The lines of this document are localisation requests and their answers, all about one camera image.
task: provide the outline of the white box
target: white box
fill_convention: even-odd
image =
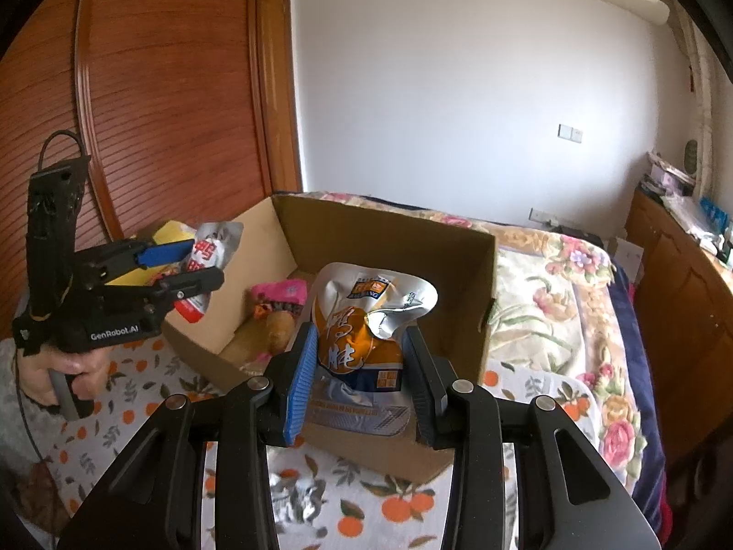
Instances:
[[[637,276],[640,277],[639,268],[644,249],[620,237],[612,237],[608,241],[608,253],[624,269],[629,281],[636,283]]]

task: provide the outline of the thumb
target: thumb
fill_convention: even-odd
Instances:
[[[41,353],[45,356],[46,367],[64,374],[83,373],[82,358],[78,353],[63,353],[52,345],[44,345]]]

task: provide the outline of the person's arm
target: person's arm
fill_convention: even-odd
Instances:
[[[16,345],[13,340],[0,341],[0,461],[11,472],[27,475],[39,461],[26,432],[17,400]],[[72,390],[80,399],[94,399],[104,389],[109,349],[86,354],[61,353],[44,345],[34,356],[20,355],[23,412],[35,444],[45,454],[60,434],[64,418],[50,408],[58,402],[50,384],[49,369],[79,374]]]

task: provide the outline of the cardboard box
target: cardboard box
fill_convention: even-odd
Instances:
[[[640,278],[641,275],[639,268],[641,267],[641,257],[644,255],[644,249],[628,240],[612,237],[608,240],[608,253],[624,269],[629,281],[636,283],[636,278]]]
[[[329,262],[350,262],[423,277],[438,303],[418,321],[434,354],[460,378],[480,381],[487,352],[486,319],[494,301],[496,240],[492,235],[298,196],[273,196],[241,214],[242,242],[225,269],[221,290],[199,323],[168,315],[164,334],[184,362],[224,391],[244,380],[237,369],[263,350],[248,321],[246,291],[293,275],[312,280]],[[426,482],[452,462],[452,451],[415,442],[414,417],[402,434],[365,435],[307,423],[314,446],[377,472]]]

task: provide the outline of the blue package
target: blue package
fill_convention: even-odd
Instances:
[[[717,207],[709,198],[700,198],[700,207],[716,234],[722,234],[728,226],[728,213]]]

